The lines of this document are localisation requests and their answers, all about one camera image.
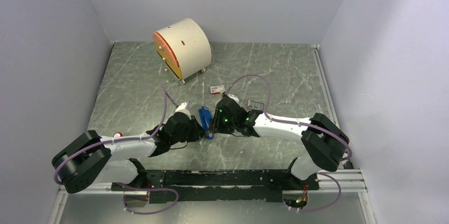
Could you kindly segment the blue black stapler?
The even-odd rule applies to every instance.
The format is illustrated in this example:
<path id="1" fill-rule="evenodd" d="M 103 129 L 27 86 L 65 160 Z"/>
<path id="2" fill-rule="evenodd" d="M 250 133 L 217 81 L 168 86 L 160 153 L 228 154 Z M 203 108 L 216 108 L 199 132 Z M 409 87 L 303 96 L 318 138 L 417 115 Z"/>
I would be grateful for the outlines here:
<path id="1" fill-rule="evenodd" d="M 210 131 L 211 122 L 213 119 L 211 112 L 209 111 L 209 109 L 206 106 L 202 106 L 199 109 L 199 115 L 200 115 L 202 128 L 206 132 L 205 138 L 208 140 L 213 139 L 213 137 L 214 137 L 213 132 Z"/>

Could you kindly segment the staple box tray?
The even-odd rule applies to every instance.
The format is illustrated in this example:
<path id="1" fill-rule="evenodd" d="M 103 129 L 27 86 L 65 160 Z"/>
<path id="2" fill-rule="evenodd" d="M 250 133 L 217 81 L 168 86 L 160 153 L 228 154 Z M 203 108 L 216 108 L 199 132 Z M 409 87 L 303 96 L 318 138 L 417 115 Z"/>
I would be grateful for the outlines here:
<path id="1" fill-rule="evenodd" d="M 264 109 L 264 103 L 263 102 L 253 101 L 253 100 L 249 100 L 248 103 L 247 103 L 247 107 L 250 110 L 262 111 Z"/>

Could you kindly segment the red staple box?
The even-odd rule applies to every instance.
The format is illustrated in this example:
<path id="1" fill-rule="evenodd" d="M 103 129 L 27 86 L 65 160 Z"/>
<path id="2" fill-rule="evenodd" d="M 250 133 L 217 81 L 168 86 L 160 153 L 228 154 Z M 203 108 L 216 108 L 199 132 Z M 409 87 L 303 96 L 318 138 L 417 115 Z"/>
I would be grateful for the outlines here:
<path id="1" fill-rule="evenodd" d="M 219 86 L 211 86 L 210 87 L 210 93 L 212 95 L 216 95 L 216 94 L 222 94 L 223 92 L 226 91 L 226 88 L 223 85 L 219 85 Z"/>

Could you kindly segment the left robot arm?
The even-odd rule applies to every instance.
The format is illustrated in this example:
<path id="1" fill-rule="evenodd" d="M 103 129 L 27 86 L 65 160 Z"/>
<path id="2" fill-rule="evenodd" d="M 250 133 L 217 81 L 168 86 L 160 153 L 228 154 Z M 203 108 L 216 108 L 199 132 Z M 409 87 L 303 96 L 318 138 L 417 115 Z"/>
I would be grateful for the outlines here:
<path id="1" fill-rule="evenodd" d="M 175 112 L 161 127 L 134 137 L 111 138 L 88 130 L 56 154 L 51 164 L 70 194 L 98 183 L 123 183 L 139 190 L 147 181 L 143 159 L 164 154 L 179 142 L 199 141 L 206 134 L 194 116 Z"/>

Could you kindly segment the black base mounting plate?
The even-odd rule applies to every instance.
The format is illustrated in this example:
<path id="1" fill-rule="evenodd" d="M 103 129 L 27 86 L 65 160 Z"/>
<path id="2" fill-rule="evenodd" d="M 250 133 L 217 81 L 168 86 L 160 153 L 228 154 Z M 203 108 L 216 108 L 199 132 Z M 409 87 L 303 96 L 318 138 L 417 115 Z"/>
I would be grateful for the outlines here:
<path id="1" fill-rule="evenodd" d="M 237 169 L 216 171 L 147 170 L 125 187 L 112 183 L 112 191 L 133 190 L 149 194 L 150 203 L 179 201 L 264 200 L 283 202 L 283 193 L 319 189 L 316 174 L 302 181 L 283 169 Z"/>

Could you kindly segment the aluminium frame rail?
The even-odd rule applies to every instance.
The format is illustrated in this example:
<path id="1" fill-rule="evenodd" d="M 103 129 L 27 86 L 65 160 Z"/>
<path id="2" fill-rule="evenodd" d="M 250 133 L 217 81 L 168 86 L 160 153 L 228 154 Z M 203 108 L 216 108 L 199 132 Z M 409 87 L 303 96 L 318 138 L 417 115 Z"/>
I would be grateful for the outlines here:
<path id="1" fill-rule="evenodd" d="M 330 97 L 330 91 L 328 89 L 328 84 L 327 84 L 325 75 L 320 74 L 319 76 L 321 79 L 321 85 L 325 92 L 326 102 L 327 102 L 327 105 L 329 108 L 329 115 L 326 115 L 326 116 L 336 126 L 338 126 L 338 121 L 336 118 L 334 105 L 333 105 L 331 97 Z M 231 94 L 230 88 L 226 88 L 226 91 L 223 92 L 222 94 L 220 94 L 221 99 L 223 98 L 224 95 L 228 95 L 228 94 Z M 268 114 L 267 108 L 268 108 L 268 104 L 264 103 L 263 111 L 264 111 L 264 113 Z M 201 123 L 199 109 L 200 108 L 195 109 L 195 108 L 191 107 L 190 113 Z M 169 119 L 169 117 L 163 116 L 157 126 L 161 127 L 163 124 L 165 124 L 167 122 L 168 119 Z M 233 134 L 230 134 L 230 135 L 233 135 L 233 136 L 236 136 L 239 138 L 248 138 L 248 137 L 242 136 L 239 132 L 234 132 Z M 123 137 L 134 137 L 134 136 L 123 136 L 122 134 L 117 133 L 114 136 L 112 136 L 111 138 L 123 138 Z M 173 145 L 170 150 L 174 150 L 174 149 L 175 149 L 175 145 Z M 328 172 L 328 171 L 321 170 L 321 171 L 318 171 L 317 173 L 315 173 L 317 175 L 318 183 L 319 183 L 319 189 L 316 191 L 323 190 L 328 193 L 335 192 L 336 199 L 340 199 L 343 192 L 356 192 L 359 194 L 360 199 L 362 201 L 365 201 L 366 194 L 367 194 L 367 188 L 366 188 L 365 182 L 362 178 L 361 172 L 357 169 L 352 168 L 350 158 L 351 158 L 353 152 L 352 152 L 350 146 L 348 146 L 347 149 L 349 152 L 344 154 L 344 159 L 340 162 L 339 167 L 335 172 Z M 57 174 L 58 174 L 58 172 L 55 170 L 53 178 L 57 184 L 62 185 L 62 182 L 57 180 Z M 127 184 L 123 184 L 123 183 L 118 183 L 118 184 L 123 187 L 125 187 L 127 185 Z M 138 214 L 138 208 L 143 207 L 145 204 L 157 204 L 157 203 L 149 202 L 149 194 L 151 192 L 158 192 L 158 189 L 147 189 L 145 192 L 136 191 L 136 190 L 133 190 L 131 192 L 112 191 L 111 186 L 112 186 L 112 183 L 93 184 L 78 193 L 94 192 L 94 191 L 98 191 L 98 190 L 104 188 L 107 191 L 110 191 L 112 193 L 121 194 L 123 208 L 126 212 L 131 213 L 131 214 Z M 304 189 L 304 190 L 298 191 L 298 192 L 287 191 L 287 192 L 283 193 L 283 202 L 281 202 L 281 204 L 284 208 L 293 209 L 293 210 L 296 210 L 297 212 L 312 212 L 312 208 L 308 206 L 309 194 L 311 192 L 313 192 L 313 191 L 307 190 L 307 189 Z M 166 202 L 163 204 L 165 204 L 166 209 L 170 209 L 178 202 L 182 202 L 182 201 L 175 199 L 173 202 Z"/>

